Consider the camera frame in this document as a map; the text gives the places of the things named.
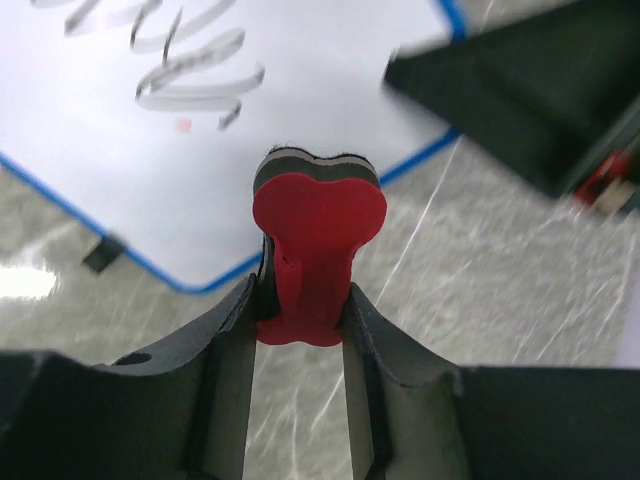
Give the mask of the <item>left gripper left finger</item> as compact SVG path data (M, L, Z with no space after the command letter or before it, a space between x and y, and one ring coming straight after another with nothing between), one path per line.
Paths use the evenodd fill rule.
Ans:
M256 333L255 280L111 365L1 355L5 479L239 479Z

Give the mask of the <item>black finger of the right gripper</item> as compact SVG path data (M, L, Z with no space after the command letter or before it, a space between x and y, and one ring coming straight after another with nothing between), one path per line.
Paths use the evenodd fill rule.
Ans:
M399 54L384 80L559 197L639 135L639 5L574 1Z

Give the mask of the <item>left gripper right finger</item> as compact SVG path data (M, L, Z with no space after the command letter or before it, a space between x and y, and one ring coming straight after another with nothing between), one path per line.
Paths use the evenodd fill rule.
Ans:
M458 366L358 287L342 326L355 478L638 477L637 371Z

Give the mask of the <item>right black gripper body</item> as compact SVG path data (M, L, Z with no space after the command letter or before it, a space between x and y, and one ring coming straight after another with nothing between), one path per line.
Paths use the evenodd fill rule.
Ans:
M557 191L600 215L639 209L639 101L634 99L561 178Z

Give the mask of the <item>red bone-shaped eraser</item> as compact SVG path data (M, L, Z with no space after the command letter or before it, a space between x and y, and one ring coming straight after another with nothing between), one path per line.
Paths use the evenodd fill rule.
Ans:
M258 340L339 344L354 257L387 213L375 168L356 154L276 147L256 171L252 212L263 233Z

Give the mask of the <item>blue framed whiteboard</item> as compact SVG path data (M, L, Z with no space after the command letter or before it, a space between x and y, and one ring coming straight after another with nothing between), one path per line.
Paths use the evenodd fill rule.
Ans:
M383 84L466 34L454 1L5 1L1 163L185 293L258 260L265 154L366 157L389 183L455 135Z

